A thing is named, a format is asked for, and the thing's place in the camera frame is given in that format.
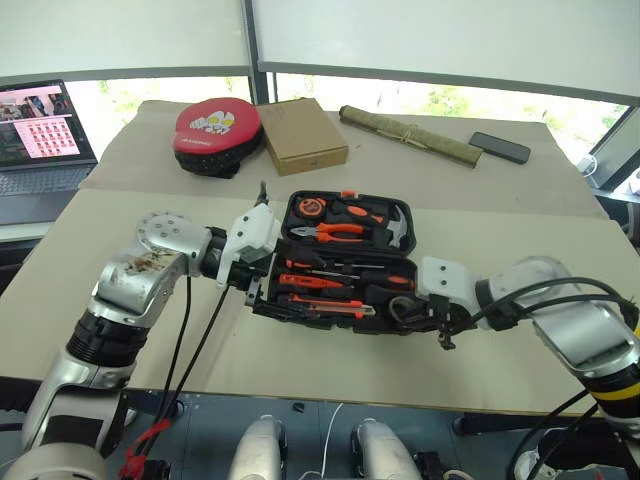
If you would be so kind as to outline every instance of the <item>orange pliers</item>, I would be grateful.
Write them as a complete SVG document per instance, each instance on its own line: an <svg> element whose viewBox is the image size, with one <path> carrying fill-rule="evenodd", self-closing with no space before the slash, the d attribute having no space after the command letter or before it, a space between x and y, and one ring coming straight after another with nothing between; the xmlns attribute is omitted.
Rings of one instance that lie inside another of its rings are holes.
<svg viewBox="0 0 640 480"><path fill-rule="evenodd" d="M321 243L326 242L362 242L362 238L345 238L336 237L332 233L356 233L364 232L362 225L353 223L319 223L315 227L296 227L291 229L291 233L300 237L313 235L314 238Z"/></svg>

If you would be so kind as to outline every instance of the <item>tool kit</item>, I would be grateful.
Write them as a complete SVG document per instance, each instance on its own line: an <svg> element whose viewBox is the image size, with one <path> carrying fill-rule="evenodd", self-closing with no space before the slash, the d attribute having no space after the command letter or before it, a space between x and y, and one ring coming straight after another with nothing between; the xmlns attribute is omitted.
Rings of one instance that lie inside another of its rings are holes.
<svg viewBox="0 0 640 480"><path fill-rule="evenodd" d="M299 191L289 199L269 280L282 321L360 333L429 331L414 295L416 238L409 206L355 192Z"/></svg>

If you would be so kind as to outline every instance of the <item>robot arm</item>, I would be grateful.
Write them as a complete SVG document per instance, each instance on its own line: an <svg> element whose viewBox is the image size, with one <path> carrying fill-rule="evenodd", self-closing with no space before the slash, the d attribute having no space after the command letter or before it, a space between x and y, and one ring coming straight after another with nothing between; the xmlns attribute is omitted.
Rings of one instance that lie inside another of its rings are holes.
<svg viewBox="0 0 640 480"><path fill-rule="evenodd" d="M457 263L425 257L419 268L417 294L430 304L450 302L474 315L522 287L568 277L569 271L550 257L526 258L488 279ZM504 330L514 327L523 316L531 318L538 336L596 399L614 429L640 440L640 339L621 315L597 301L534 307L580 294L575 283L540 288L507 302L478 325ZM635 307L621 311L637 320ZM446 314L440 325L443 347L455 347L450 337L460 332L459 326L451 324Z"/></svg>
<svg viewBox="0 0 640 480"><path fill-rule="evenodd" d="M34 398L22 430L25 450L54 442L84 444L103 455L115 448L126 413L122 389L182 275L250 290L248 303L254 304L280 229L264 197L235 221L228 237L170 212L138 223L129 247L102 271Z"/></svg>

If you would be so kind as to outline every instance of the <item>red cable tie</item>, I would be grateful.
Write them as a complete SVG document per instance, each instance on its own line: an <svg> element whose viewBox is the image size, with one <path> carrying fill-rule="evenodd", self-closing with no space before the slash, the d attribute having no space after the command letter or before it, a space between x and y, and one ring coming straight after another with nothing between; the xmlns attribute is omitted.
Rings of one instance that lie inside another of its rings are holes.
<svg viewBox="0 0 640 480"><path fill-rule="evenodd" d="M135 447L145 440L157 435L171 426L168 418L163 418L157 423L151 425L135 442L127 449L125 455L126 463L120 469L120 478L133 478L140 480L144 474L144 463L147 461L146 455L135 455Z"/></svg>

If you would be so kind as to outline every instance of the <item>laptop keyboard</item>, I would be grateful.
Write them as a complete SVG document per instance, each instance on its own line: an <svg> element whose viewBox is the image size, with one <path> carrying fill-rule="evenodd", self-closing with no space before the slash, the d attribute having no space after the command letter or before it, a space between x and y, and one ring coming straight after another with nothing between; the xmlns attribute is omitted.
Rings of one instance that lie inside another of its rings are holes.
<svg viewBox="0 0 640 480"><path fill-rule="evenodd" d="M0 173L0 196L75 190L93 165Z"/></svg>

